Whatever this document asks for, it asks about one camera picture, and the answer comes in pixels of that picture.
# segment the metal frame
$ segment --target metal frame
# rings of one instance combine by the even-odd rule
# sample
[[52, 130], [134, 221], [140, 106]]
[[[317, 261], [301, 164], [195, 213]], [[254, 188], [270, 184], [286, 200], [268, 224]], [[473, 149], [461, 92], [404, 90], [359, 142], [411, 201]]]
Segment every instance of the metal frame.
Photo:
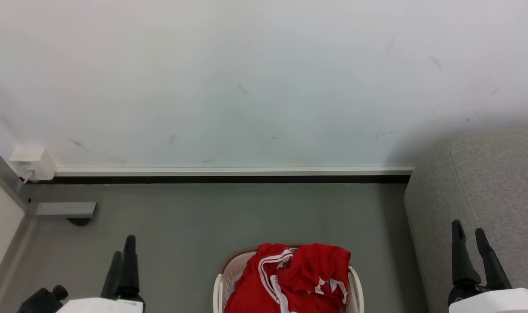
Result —
[[95, 202], [38, 202], [33, 199], [33, 187], [23, 184], [20, 177], [0, 155], [0, 186], [20, 206], [27, 216], [60, 216], [92, 218]]

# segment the gray fabric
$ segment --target gray fabric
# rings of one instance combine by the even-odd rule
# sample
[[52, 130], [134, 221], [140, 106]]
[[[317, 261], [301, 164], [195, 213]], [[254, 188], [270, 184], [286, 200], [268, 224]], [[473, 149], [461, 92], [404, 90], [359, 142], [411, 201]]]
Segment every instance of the gray fabric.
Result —
[[405, 209], [431, 313], [447, 312], [455, 219], [483, 283], [477, 227], [512, 286], [528, 288], [528, 129], [463, 133], [439, 143], [415, 168]]

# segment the black wheel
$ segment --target black wheel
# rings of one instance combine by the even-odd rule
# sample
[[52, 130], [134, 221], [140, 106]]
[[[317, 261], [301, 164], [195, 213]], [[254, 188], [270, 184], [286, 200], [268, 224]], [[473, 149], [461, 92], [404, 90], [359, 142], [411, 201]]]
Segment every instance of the black wheel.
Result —
[[90, 222], [91, 219], [92, 219], [91, 217], [67, 218], [67, 220], [69, 222], [71, 222], [71, 224], [73, 224], [75, 226], [86, 226], [86, 225], [88, 225], [88, 223]]

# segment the black strip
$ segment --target black strip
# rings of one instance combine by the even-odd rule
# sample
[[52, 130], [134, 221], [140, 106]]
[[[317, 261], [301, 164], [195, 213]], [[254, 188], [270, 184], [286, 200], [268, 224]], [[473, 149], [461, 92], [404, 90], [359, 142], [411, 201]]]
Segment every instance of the black strip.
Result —
[[371, 176], [125, 176], [55, 177], [30, 184], [286, 184], [286, 183], [358, 183], [407, 184], [408, 175]]

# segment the laundry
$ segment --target laundry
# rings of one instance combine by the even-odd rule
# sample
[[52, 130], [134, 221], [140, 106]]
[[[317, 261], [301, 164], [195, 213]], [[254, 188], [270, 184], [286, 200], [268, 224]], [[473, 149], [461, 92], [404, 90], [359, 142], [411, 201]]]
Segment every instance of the laundry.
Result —
[[351, 254], [336, 246], [262, 244], [235, 283], [226, 313], [339, 313]]

